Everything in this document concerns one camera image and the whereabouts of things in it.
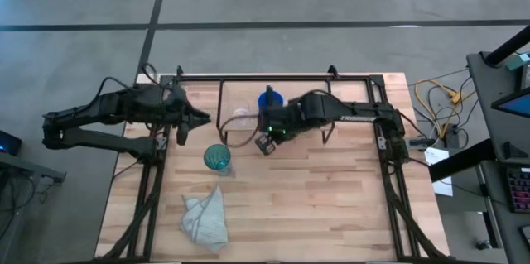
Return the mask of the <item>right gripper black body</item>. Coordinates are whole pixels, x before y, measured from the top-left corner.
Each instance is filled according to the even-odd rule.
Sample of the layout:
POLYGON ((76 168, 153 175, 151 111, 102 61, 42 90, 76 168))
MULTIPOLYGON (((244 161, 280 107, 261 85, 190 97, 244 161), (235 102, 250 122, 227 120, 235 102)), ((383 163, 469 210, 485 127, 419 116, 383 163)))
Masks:
POLYGON ((300 132, 300 105, 290 103, 284 107, 273 106, 262 110, 264 131, 272 141, 290 141, 300 132))

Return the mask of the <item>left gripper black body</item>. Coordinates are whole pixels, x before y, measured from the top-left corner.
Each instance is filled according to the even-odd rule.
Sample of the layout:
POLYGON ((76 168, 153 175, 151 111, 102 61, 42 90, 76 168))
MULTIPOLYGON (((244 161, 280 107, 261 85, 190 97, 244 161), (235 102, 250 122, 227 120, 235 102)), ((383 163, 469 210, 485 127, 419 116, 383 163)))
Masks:
POLYGON ((191 129, 189 106, 185 90, 180 87, 169 89, 164 98, 164 123, 191 129))

